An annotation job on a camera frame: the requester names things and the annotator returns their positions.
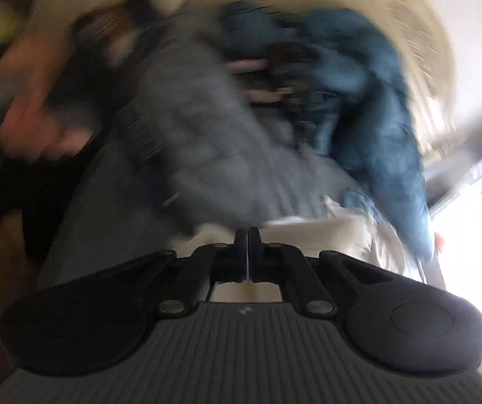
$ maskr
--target ribbed gray surface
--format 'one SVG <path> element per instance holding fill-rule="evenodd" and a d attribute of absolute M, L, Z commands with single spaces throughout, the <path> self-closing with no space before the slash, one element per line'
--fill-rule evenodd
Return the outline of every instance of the ribbed gray surface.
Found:
<path fill-rule="evenodd" d="M 289 304 L 202 304 L 138 352 L 78 378 L 16 371 L 0 404 L 482 404 L 482 377 L 411 378 L 371 365 L 331 322 Z"/>

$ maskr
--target fingers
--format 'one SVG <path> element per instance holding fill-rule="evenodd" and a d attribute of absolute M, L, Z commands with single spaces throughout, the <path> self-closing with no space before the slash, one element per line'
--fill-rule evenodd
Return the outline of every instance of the fingers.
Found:
<path fill-rule="evenodd" d="M 264 89 L 245 90 L 245 95 L 250 103 L 277 103 L 284 99 L 285 95 L 293 94 L 293 88 L 278 88 L 276 91 Z"/>
<path fill-rule="evenodd" d="M 53 115 L 30 108 L 32 101 L 29 95 L 16 97 L 0 126 L 0 146 L 8 156 L 30 161 L 73 156 L 91 139 L 86 129 L 62 129 Z"/>
<path fill-rule="evenodd" d="M 269 61 L 267 59 L 243 59 L 241 61 L 233 61 L 228 64 L 229 70 L 233 74 L 242 72 L 262 71 L 267 68 Z"/>
<path fill-rule="evenodd" d="M 30 98 L 30 112 L 34 112 L 42 108 L 46 98 L 52 90 L 53 85 L 54 79 L 51 74 L 47 73 L 47 71 L 37 71 L 29 76 L 26 83 L 26 92 Z"/>
<path fill-rule="evenodd" d="M 445 237 L 443 237 L 441 234 L 439 233 L 434 233 L 435 237 L 436 237 L 436 249 L 440 252 L 440 253 L 443 253 L 443 251 L 445 250 Z"/>
<path fill-rule="evenodd" d="M 11 45 L 0 60 L 0 80 L 29 77 L 33 89 L 38 78 L 53 81 L 71 54 L 70 41 L 52 33 L 22 37 Z"/>
<path fill-rule="evenodd" d="M 91 140 L 93 133 L 87 129 L 65 129 L 56 143 L 46 149 L 46 155 L 56 159 L 62 155 L 78 154 Z"/>

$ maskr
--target metal bolt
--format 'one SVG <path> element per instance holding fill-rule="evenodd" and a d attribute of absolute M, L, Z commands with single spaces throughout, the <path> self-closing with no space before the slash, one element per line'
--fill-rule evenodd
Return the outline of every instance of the metal bolt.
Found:
<path fill-rule="evenodd" d="M 307 304 L 307 310 L 312 314 L 324 315 L 332 313 L 334 306 L 331 304 L 331 302 L 317 299 L 317 301 L 310 301 Z"/>
<path fill-rule="evenodd" d="M 158 305 L 158 310 L 164 314 L 181 314 L 185 311 L 185 304 L 177 299 L 167 299 Z"/>

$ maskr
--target gray fabric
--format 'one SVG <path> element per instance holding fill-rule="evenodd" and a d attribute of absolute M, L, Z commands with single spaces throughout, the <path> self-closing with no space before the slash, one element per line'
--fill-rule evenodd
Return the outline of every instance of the gray fabric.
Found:
<path fill-rule="evenodd" d="M 153 116 L 174 166 L 172 183 L 195 224 L 231 228 L 286 216 L 325 218 L 356 183 L 330 159 L 300 153 L 269 134 L 190 13 L 142 63 L 139 108 Z"/>
<path fill-rule="evenodd" d="M 174 233 L 134 181 L 116 139 L 86 171 L 42 267 L 38 288 L 61 284 L 163 249 Z"/>
<path fill-rule="evenodd" d="M 288 123 L 260 122 L 199 17 L 175 17 L 162 47 L 142 62 L 137 101 L 157 123 L 172 183 L 194 224 L 230 228 L 286 216 L 326 218 L 323 197 L 357 184 L 329 158 L 297 153 Z M 59 284 L 164 248 L 177 231 L 145 202 L 120 143 L 86 172 L 43 267 L 39 287 Z"/>

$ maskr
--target logo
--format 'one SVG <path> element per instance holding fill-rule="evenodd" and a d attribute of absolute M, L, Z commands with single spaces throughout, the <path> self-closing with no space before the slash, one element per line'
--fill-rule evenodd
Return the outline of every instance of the logo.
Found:
<path fill-rule="evenodd" d="M 244 308 L 240 308 L 238 311 L 242 315 L 247 315 L 248 313 L 250 313 L 252 311 L 252 309 L 250 307 L 244 307 Z"/>

